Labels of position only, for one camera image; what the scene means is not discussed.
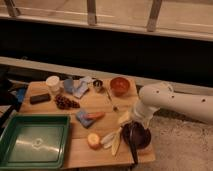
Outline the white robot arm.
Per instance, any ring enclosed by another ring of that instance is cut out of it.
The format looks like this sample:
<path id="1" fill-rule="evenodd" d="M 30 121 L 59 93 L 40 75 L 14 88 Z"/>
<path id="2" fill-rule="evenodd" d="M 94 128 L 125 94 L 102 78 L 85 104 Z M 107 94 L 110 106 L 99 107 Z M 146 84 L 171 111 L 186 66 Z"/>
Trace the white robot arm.
<path id="1" fill-rule="evenodd" d="M 161 108 L 213 124 L 213 96 L 176 93 L 167 82 L 143 86 L 139 99 L 118 119 L 118 124 L 136 121 L 147 129 L 154 113 Z"/>

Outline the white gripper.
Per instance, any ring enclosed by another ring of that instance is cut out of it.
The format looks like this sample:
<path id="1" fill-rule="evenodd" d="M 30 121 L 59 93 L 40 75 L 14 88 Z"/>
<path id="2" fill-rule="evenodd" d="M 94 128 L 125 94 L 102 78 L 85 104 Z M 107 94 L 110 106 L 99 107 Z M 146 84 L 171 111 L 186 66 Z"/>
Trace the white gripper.
<path id="1" fill-rule="evenodd" d="M 131 114 L 126 111 L 122 116 L 119 117 L 118 124 L 126 124 L 132 119 L 133 121 L 140 123 L 145 129 L 147 129 L 155 112 L 155 107 L 150 107 L 143 104 L 141 101 L 137 101 L 131 109 Z"/>

